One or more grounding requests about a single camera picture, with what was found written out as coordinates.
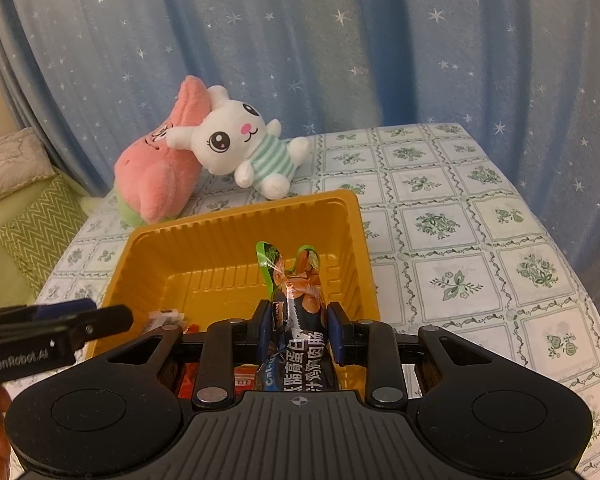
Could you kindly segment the orange plastic tray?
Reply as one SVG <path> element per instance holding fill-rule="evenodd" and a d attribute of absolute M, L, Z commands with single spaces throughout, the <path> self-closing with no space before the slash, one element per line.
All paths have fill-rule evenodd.
<path fill-rule="evenodd" d="M 227 318 L 250 318 L 268 298 L 259 242 L 274 245 L 287 264 L 299 247 L 312 246 L 320 256 L 326 301 L 339 302 L 352 320 L 378 318 L 358 199 L 350 191 L 332 191 L 135 230 L 102 302 L 124 304 L 134 323 L 126 333 L 94 342 L 87 354 L 98 356 L 140 336 L 155 311 L 181 311 L 186 324 L 200 330 Z"/>

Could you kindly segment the large red snack packet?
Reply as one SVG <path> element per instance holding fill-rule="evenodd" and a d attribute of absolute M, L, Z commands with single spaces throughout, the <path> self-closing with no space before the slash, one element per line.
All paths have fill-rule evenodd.
<path fill-rule="evenodd" d="M 258 368 L 255 365 L 241 365 L 234 368 L 234 387 L 237 394 L 252 390 Z"/>

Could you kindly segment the white bunny plush toy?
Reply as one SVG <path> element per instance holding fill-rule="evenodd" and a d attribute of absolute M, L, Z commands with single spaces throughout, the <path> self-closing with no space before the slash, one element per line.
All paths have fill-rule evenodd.
<path fill-rule="evenodd" d="M 208 92 L 211 112 L 198 126 L 169 129 L 166 145 L 192 152 L 209 174 L 230 174 L 240 188 L 254 188 L 267 200 L 286 197 L 310 154 L 309 139 L 284 141 L 277 119 L 266 122 L 250 104 L 232 100 L 222 86 Z"/>

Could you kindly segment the clear tube of dark snacks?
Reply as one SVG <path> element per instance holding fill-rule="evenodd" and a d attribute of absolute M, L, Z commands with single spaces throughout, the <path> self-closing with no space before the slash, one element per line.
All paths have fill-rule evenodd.
<path fill-rule="evenodd" d="M 185 316 L 178 310 L 160 310 L 152 311 L 148 314 L 143 332 L 148 333 L 157 328 L 168 326 L 183 327 L 185 325 Z"/>

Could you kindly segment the blue star-pattern curtain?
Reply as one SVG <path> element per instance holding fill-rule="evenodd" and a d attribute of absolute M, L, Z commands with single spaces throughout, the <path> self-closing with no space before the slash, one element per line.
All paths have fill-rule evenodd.
<path fill-rule="evenodd" d="M 95 194 L 187 75 L 292 136 L 463 125 L 600 310 L 600 0 L 0 0 L 8 106 Z"/>

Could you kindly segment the beige embroidered cushion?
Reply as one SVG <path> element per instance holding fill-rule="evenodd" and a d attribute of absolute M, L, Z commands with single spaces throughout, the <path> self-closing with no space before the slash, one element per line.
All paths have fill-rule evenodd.
<path fill-rule="evenodd" d="M 0 136 L 0 200 L 54 175 L 44 145 L 31 127 Z"/>

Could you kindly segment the red double-happiness snack packet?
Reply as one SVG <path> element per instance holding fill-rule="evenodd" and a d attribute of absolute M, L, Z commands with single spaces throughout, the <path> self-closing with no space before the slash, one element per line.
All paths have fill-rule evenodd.
<path fill-rule="evenodd" d="M 176 381 L 175 393 L 179 399 L 190 400 L 192 398 L 198 366 L 197 362 L 183 362 L 178 364 L 178 380 Z"/>

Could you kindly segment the floral green white tablecloth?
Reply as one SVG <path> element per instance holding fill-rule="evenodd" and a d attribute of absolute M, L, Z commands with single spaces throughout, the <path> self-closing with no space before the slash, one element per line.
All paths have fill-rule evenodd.
<path fill-rule="evenodd" d="M 6 416 L 29 479 L 600 479 L 600 317 L 547 230 L 457 124 L 310 140 L 288 198 L 350 191 L 378 318 L 396 334 L 403 406 L 337 389 L 176 396 L 197 362 L 195 324 L 88 356 L 15 397 Z M 204 177 L 178 220 L 274 202 Z M 43 299 L 110 281 L 131 234 L 96 216 Z"/>

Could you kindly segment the green zigzag cushion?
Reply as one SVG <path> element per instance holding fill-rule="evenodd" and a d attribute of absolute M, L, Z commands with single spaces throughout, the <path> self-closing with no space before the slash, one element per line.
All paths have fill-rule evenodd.
<path fill-rule="evenodd" d="M 23 212 L 0 226 L 0 244 L 35 295 L 85 221 L 72 189 L 57 176 Z"/>

